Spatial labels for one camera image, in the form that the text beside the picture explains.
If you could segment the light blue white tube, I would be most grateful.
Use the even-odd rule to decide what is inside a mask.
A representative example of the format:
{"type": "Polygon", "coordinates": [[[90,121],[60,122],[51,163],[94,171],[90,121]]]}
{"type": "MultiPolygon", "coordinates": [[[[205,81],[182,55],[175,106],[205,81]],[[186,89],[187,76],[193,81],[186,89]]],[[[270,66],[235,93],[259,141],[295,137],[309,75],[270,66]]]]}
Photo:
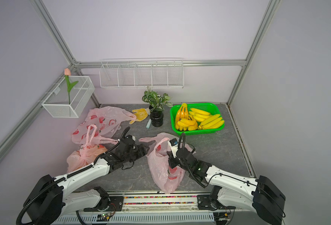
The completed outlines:
{"type": "Polygon", "coordinates": [[[146,128],[149,129],[150,126],[151,126],[151,119],[148,120],[147,125],[146,125],[146,128]]]}

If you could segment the pale yellow banana bunch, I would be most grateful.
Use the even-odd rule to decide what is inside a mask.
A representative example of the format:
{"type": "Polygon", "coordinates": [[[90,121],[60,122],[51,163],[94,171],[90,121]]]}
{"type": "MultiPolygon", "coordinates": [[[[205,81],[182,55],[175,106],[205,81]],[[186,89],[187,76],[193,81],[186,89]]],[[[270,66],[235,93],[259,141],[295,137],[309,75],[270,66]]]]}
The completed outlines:
{"type": "Polygon", "coordinates": [[[196,108],[191,108],[189,110],[189,115],[191,115],[197,122],[203,122],[204,120],[211,117],[211,114],[209,112],[199,110],[196,108]]]}

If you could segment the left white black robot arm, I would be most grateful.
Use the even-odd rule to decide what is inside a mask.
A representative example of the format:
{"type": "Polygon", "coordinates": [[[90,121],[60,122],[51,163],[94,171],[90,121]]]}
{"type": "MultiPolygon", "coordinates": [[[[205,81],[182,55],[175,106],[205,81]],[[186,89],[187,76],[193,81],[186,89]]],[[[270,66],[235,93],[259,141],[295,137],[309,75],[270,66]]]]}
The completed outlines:
{"type": "Polygon", "coordinates": [[[31,225],[50,225],[70,212],[100,206],[107,208],[110,204],[108,195],[101,187],[82,193],[76,190],[117,169],[125,170],[126,163],[134,164],[148,153],[150,148],[136,144],[135,137],[128,135],[129,130],[130,127],[127,127],[118,143],[96,156],[89,165],[64,175],[52,177],[48,174],[40,178],[25,200],[16,224],[22,224],[25,214],[30,217],[31,225]]]}

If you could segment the pink strawberry plastic bag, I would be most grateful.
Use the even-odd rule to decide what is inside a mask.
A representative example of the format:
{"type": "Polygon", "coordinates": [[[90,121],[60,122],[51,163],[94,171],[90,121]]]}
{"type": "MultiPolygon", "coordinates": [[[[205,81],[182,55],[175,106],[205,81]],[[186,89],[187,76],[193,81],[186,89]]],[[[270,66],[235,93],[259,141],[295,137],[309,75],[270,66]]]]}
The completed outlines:
{"type": "Polygon", "coordinates": [[[91,109],[85,122],[73,132],[72,142],[79,145],[117,144],[113,135],[125,121],[135,121],[136,116],[125,109],[107,106],[91,109]]]}

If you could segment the pink artificial tulip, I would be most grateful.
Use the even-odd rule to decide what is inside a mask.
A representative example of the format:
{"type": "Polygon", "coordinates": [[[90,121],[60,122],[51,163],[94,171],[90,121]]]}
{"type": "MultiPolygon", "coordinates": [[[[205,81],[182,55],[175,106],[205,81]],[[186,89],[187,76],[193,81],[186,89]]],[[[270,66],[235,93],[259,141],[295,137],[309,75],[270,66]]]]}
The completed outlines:
{"type": "Polygon", "coordinates": [[[71,104],[71,97],[70,97],[71,90],[78,84],[79,81],[74,81],[74,82],[70,81],[69,77],[71,76],[71,71],[68,68],[66,68],[64,70],[64,75],[65,75],[65,81],[67,84],[68,104],[70,105],[71,104]]]}

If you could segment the potted plant black vase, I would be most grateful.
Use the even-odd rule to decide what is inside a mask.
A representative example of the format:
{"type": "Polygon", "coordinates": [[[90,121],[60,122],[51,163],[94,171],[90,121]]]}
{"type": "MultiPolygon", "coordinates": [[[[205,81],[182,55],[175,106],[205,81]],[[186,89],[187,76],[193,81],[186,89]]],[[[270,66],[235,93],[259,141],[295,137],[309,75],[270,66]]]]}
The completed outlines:
{"type": "Polygon", "coordinates": [[[173,103],[170,100],[171,97],[167,93],[160,95],[150,87],[147,87],[147,90],[144,91],[142,101],[150,105],[149,110],[152,126],[161,127],[163,125],[164,106],[173,106],[173,103]]]}

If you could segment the small yellow banana bunch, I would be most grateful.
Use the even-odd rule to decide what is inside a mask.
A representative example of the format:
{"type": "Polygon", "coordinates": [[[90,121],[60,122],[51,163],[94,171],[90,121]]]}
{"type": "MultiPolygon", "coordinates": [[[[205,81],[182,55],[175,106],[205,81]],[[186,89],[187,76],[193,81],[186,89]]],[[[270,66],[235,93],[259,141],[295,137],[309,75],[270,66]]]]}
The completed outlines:
{"type": "Polygon", "coordinates": [[[198,123],[195,120],[188,120],[182,118],[180,121],[177,122],[179,128],[182,128],[182,131],[194,131],[198,129],[198,123]]]}

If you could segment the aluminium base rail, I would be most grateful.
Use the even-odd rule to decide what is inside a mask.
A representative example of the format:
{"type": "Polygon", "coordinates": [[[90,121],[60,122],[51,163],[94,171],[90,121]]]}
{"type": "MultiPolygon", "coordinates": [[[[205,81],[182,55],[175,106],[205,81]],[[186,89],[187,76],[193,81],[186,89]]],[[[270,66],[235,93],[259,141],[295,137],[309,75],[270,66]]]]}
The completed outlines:
{"type": "Polygon", "coordinates": [[[104,210],[87,208],[57,217],[53,225],[151,225],[206,223],[228,225],[235,213],[239,218],[254,218],[270,225],[269,216],[259,216],[247,209],[245,200],[222,205],[209,193],[176,193],[174,195],[111,195],[104,210]]]}

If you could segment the green plastic basket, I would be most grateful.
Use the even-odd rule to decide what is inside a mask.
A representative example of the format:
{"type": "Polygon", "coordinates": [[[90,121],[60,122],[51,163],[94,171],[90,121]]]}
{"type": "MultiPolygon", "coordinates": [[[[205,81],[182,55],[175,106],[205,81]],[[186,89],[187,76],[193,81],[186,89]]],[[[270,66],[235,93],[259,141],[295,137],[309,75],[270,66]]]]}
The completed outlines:
{"type": "Polygon", "coordinates": [[[211,134],[224,128],[219,108],[212,103],[173,106],[170,109],[172,129],[178,135],[211,134]]]}

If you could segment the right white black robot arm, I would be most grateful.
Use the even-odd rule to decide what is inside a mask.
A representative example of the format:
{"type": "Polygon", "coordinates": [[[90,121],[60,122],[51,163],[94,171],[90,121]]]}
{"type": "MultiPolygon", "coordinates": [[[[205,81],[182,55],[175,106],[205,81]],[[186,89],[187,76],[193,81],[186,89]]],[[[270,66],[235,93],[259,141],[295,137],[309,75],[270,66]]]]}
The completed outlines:
{"type": "Polygon", "coordinates": [[[189,177],[212,191],[199,206],[202,210],[216,211],[235,207],[256,213],[270,225],[281,225],[285,218],[285,195],[267,177],[243,177],[198,160],[185,147],[186,136],[171,139],[168,144],[168,164],[171,168],[180,167],[189,177]]]}

